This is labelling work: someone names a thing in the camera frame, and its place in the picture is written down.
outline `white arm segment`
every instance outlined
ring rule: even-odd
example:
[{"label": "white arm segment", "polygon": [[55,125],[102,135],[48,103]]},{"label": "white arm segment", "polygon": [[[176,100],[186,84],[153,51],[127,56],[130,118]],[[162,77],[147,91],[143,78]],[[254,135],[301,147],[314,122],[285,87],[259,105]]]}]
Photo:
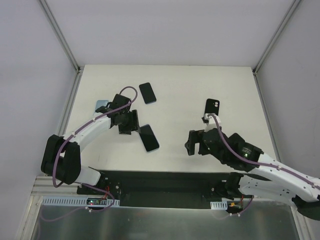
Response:
[{"label": "white arm segment", "polygon": [[[302,200],[312,203],[319,201],[318,196],[320,195],[320,190],[312,187],[310,184],[307,184],[305,181],[299,179],[298,177],[291,175],[290,173],[287,173],[281,168],[290,170],[299,176],[308,179],[309,181],[315,183],[316,185],[320,185],[320,179],[312,176],[308,176],[306,174],[303,174],[297,170],[294,170],[283,163],[271,158],[267,154],[261,154],[258,163],[265,163],[265,164],[273,164],[278,166],[278,168],[272,168],[269,166],[259,166],[252,169],[249,174],[256,174],[262,177],[265,177],[271,181],[259,181],[256,179],[253,179],[253,182],[251,182],[248,179],[245,179],[244,177],[240,180],[240,188],[239,190],[244,194],[252,194],[252,195],[259,195],[264,196],[269,199],[274,199],[279,202],[283,202],[283,197],[288,199],[289,202],[292,203],[291,198],[292,196],[295,197],[298,195]],[[256,189],[259,191],[259,189],[263,189],[262,192],[271,194],[270,196],[267,196],[266,194],[257,193],[256,191],[252,191],[253,189]]]},{"label": "white arm segment", "polygon": [[[93,118],[100,116],[102,113],[95,112]],[[92,142],[97,136],[102,134],[103,132],[109,130],[111,127],[111,119],[107,116],[101,117],[95,122],[91,123],[81,132],[79,132],[75,137],[70,139],[70,142],[76,142],[80,146],[80,152],[82,152],[85,147]],[[64,139],[67,139],[74,132],[69,132],[63,135]],[[77,179],[75,180],[77,183],[84,183],[95,186],[100,179],[100,172],[94,170],[90,167],[81,165],[81,172]]]}]

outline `white table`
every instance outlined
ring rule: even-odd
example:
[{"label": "white table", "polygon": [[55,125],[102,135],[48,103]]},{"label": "white table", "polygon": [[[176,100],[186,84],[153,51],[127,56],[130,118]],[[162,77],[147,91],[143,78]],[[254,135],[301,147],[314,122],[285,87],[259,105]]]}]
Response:
[{"label": "white table", "polygon": [[[150,82],[157,102],[146,105],[139,85]],[[133,86],[139,96],[140,126],[150,124],[160,148],[147,153],[138,133],[119,135],[115,126],[102,133],[81,153],[81,163],[100,170],[230,172],[211,155],[188,156],[185,142],[190,130],[205,128],[208,98],[220,101],[219,117],[227,136],[238,133],[247,142],[275,158],[267,123],[250,67],[86,65],[75,97],[67,132],[93,114],[97,100],[112,101],[115,94]],[[123,95],[133,98],[134,91]]]}]

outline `robotic arm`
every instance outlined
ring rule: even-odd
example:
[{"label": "robotic arm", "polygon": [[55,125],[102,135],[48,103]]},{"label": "robotic arm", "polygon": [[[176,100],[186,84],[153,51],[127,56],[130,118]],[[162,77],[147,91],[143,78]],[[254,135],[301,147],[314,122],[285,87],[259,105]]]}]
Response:
[{"label": "robotic arm", "polygon": [[234,133],[227,137],[221,131],[221,120],[214,113],[202,118],[205,130],[190,131],[185,144],[188,155],[211,154],[222,164],[246,173],[232,172],[221,188],[214,189],[221,197],[239,194],[256,195],[295,207],[311,219],[320,221],[320,179],[298,172],[271,158],[260,148],[245,142]]},{"label": "robotic arm", "polygon": [[99,182],[103,182],[104,178],[99,171],[81,165],[80,153],[98,135],[113,126],[118,126],[119,134],[131,135],[132,131],[137,131],[139,128],[137,110],[130,111],[133,101],[116,94],[112,102],[96,109],[92,119],[77,130],[63,136],[49,137],[41,171],[68,185],[76,182],[96,186]]}]

